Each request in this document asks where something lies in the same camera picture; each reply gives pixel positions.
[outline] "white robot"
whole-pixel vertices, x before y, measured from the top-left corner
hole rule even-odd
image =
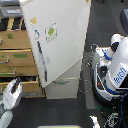
[[[128,35],[128,9],[121,11],[120,20]],[[95,96],[104,103],[118,104],[128,91],[128,37],[114,34],[110,47],[97,47],[92,70]]]
[[[7,128],[13,113],[12,109],[20,103],[22,95],[22,83],[20,78],[12,80],[3,92],[3,100],[0,101],[0,128]]]

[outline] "floor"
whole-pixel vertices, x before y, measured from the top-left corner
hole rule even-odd
[[[121,10],[128,7],[128,0],[124,1],[121,3],[120,0],[105,0],[100,4],[92,0],[85,52],[90,53],[93,44],[110,46],[114,33],[126,36],[119,17]],[[88,98],[82,93],[84,85],[86,86],[84,72],[88,73],[85,70],[81,71],[81,91],[78,91],[77,99],[22,98],[20,105],[13,110],[14,117],[9,128],[36,128],[46,125],[79,125],[82,128],[92,128],[91,115],[98,117],[98,122],[103,128],[106,120],[101,114],[101,109],[90,108],[87,105]]]

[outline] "cable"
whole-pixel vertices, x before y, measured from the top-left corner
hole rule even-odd
[[[99,4],[104,4],[106,0],[96,0]]]
[[[128,90],[126,90],[126,92],[124,93],[124,96],[123,96],[123,98],[122,98],[122,100],[121,100],[120,122],[119,122],[119,126],[118,126],[118,128],[120,128],[120,125],[121,125],[122,105],[123,105],[123,101],[124,101],[124,98],[125,98],[125,96],[127,95],[127,93],[128,93]]]

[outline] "refrigerator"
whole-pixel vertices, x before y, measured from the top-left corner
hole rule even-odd
[[[76,98],[91,0],[19,1],[47,98]]]

